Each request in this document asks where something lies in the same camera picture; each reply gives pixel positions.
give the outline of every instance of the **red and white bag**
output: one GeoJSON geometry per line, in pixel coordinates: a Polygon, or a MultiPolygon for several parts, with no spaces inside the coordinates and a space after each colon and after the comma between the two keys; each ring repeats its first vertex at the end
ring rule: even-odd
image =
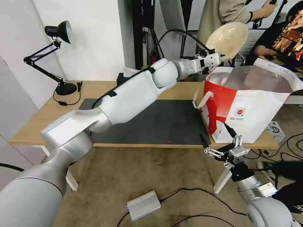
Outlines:
{"type": "Polygon", "coordinates": [[[205,80],[200,109],[216,143],[231,143],[224,122],[254,143],[288,96],[303,89],[303,82],[290,70],[257,59],[250,67],[217,67],[205,80]]]}

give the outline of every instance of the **lamp base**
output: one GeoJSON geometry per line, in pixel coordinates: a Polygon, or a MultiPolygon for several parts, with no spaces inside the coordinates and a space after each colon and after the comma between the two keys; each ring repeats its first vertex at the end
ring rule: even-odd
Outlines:
{"type": "Polygon", "coordinates": [[[77,90],[77,86],[71,83],[60,82],[56,88],[58,95],[70,95],[77,90]]]}

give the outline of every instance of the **person's hand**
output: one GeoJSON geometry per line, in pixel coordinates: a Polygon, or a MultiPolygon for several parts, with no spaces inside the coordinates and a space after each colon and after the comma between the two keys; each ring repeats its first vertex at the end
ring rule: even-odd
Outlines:
{"type": "Polygon", "coordinates": [[[262,6],[263,18],[269,17],[274,12],[275,8],[278,6],[278,4],[269,4],[270,1],[271,0],[267,0],[262,6]]]}

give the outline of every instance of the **wooden table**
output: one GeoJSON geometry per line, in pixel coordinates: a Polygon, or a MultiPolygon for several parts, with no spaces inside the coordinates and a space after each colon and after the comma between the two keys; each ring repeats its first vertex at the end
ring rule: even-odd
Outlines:
{"type": "MultiPolygon", "coordinates": [[[[60,106],[57,102],[50,98],[45,105],[19,130],[19,132],[10,140],[12,145],[31,145],[40,147],[49,155],[49,151],[45,147],[45,141],[41,137],[41,131],[50,123],[66,114],[67,112],[78,109],[86,98],[99,98],[101,95],[116,86],[115,81],[84,81],[81,89],[80,101],[72,106],[60,106]]],[[[177,82],[177,84],[163,92],[159,99],[176,99],[176,100],[192,100],[196,89],[200,86],[201,91],[203,90],[203,82],[177,82]]],[[[65,101],[67,103],[74,103],[79,98],[79,93],[75,92],[68,96],[56,96],[57,100],[65,101]]],[[[226,144],[215,143],[211,135],[210,148],[218,149],[226,144]]],[[[272,138],[272,136],[264,131],[257,141],[253,144],[243,144],[246,149],[278,149],[279,146],[272,138]]],[[[102,144],[95,143],[94,147],[153,147],[153,148],[200,148],[202,145],[159,145],[159,144],[102,144]]],[[[67,174],[67,182],[76,190],[78,187],[77,182],[72,177],[70,172],[67,174]]]]}

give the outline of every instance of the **silver robotic arm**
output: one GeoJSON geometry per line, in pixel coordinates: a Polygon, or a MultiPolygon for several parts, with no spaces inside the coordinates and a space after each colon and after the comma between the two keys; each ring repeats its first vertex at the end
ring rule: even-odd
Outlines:
{"type": "Polygon", "coordinates": [[[224,167],[232,173],[232,180],[237,185],[238,192],[247,203],[247,217],[253,227],[300,227],[293,220],[288,208],[271,196],[277,189],[271,182],[262,183],[254,172],[246,165],[246,150],[242,147],[242,136],[236,135],[234,130],[225,125],[233,137],[233,143],[220,148],[220,151],[210,149],[203,139],[204,152],[223,161],[224,167]]]}
{"type": "Polygon", "coordinates": [[[108,92],[98,107],[71,111],[51,123],[41,133],[51,153],[47,161],[22,172],[0,193],[1,226],[50,226],[66,190],[68,167],[93,146],[85,129],[100,133],[128,122],[177,80],[220,63],[218,53],[193,60],[161,59],[108,92]]]}

